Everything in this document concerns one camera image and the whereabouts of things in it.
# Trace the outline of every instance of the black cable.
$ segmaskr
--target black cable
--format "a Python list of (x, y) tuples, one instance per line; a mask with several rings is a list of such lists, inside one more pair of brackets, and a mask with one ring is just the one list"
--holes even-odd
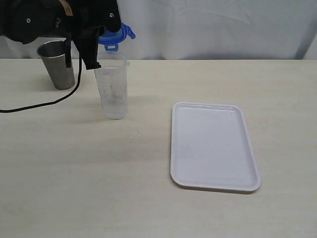
[(76, 84), (75, 88), (69, 94), (67, 94), (66, 96), (64, 96), (60, 99), (57, 99), (56, 101), (52, 101), (52, 102), (40, 103), (40, 104), (35, 104), (35, 105), (26, 106), (26, 107), (22, 107), (22, 108), (16, 108), (16, 109), (9, 109), (9, 110), (1, 110), (0, 109), (0, 113), (15, 113), (15, 112), (28, 110), (28, 109), (39, 108), (39, 107), (57, 104), (65, 99), (69, 98), (71, 95), (73, 95), (77, 91), (77, 89), (79, 88), (79, 84), (80, 84), (81, 73), (82, 73), (82, 56), (81, 56), (81, 49), (79, 49), (79, 72), (78, 72), (77, 84)]

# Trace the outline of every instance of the clear plastic cup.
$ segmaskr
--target clear plastic cup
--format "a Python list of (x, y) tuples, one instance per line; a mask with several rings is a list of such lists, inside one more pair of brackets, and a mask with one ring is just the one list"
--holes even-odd
[(103, 53), (101, 68), (95, 69), (101, 103), (109, 119), (122, 119), (128, 113), (127, 61), (119, 52)]

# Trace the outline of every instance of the orange label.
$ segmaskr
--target orange label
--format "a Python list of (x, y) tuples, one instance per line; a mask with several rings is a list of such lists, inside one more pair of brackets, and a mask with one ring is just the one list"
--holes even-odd
[(63, 5), (66, 16), (74, 16), (73, 10), (71, 9), (70, 5), (66, 0), (59, 0), (59, 2)]

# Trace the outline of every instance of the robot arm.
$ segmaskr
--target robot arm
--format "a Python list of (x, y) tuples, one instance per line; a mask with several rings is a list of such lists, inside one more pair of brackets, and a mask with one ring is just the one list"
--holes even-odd
[(38, 37), (65, 37), (66, 65), (74, 41), (86, 69), (99, 68), (99, 36), (120, 28), (116, 0), (0, 0), (0, 36), (23, 44)]

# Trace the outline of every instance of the plastic cup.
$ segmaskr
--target plastic cup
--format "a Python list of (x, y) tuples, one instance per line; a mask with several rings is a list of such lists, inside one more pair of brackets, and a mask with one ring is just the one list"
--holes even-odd
[(100, 99), (109, 119), (122, 119), (128, 113), (127, 66), (122, 53), (106, 52), (99, 60), (101, 68), (95, 69)]
[(65, 90), (74, 86), (73, 66), (67, 68), (65, 63), (64, 41), (46, 42), (38, 47), (37, 53), (41, 57), (56, 89)]

